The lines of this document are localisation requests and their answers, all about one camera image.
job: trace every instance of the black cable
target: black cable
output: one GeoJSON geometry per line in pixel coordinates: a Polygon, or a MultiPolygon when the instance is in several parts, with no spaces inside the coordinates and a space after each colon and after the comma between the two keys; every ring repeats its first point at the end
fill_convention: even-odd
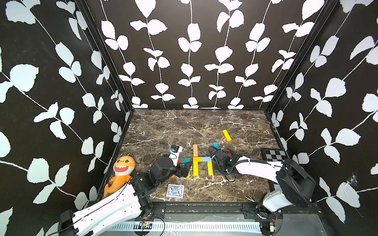
{"type": "Polygon", "coordinates": [[[161,232],[161,234],[159,235],[159,236],[161,236],[161,235],[164,233],[164,230],[165,230],[165,222],[164,222],[164,220],[163,220],[162,218],[160,218],[160,217],[158,217],[158,216],[153,216],[153,217],[154,217],[154,218],[161,219],[161,221],[163,221],[163,223],[164,223],[163,232],[161,232]]]}

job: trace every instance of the playing card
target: playing card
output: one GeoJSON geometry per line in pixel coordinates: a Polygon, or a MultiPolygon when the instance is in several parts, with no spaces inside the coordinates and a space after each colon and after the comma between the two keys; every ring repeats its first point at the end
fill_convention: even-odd
{"type": "Polygon", "coordinates": [[[184,185],[168,184],[167,197],[183,198],[184,185]]]}

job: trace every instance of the vent grille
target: vent grille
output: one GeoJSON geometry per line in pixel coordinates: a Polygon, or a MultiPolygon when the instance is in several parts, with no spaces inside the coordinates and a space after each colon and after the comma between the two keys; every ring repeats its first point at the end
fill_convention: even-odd
{"type": "MultiPolygon", "coordinates": [[[[152,227],[145,228],[143,231],[162,231],[164,228],[163,222],[147,222],[151,223],[152,227]]],[[[140,226],[140,221],[125,221],[109,229],[109,231],[142,231],[142,227],[140,226]]],[[[261,232],[259,222],[166,222],[165,231],[261,232]]]]}

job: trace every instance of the orange plush toy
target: orange plush toy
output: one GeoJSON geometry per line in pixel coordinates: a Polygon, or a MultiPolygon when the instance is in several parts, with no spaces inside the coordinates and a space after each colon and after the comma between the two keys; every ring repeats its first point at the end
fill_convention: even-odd
{"type": "Polygon", "coordinates": [[[107,197],[109,193],[117,192],[126,182],[131,179],[131,172],[135,168],[135,161],[130,156],[120,157],[116,163],[113,165],[113,170],[115,175],[109,182],[112,182],[112,185],[109,187],[109,184],[105,186],[104,197],[107,197]]]}

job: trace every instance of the checkerboard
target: checkerboard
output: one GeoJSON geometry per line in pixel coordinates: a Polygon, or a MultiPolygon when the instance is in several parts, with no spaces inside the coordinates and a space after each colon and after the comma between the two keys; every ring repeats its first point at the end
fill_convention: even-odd
{"type": "MultiPolygon", "coordinates": [[[[266,160],[270,161],[270,162],[282,162],[287,157],[286,153],[282,150],[263,148],[262,152],[263,152],[263,156],[266,158],[266,160]]],[[[280,185],[274,183],[273,181],[269,180],[269,183],[270,183],[270,186],[273,185],[274,190],[280,188],[280,185]]]]}

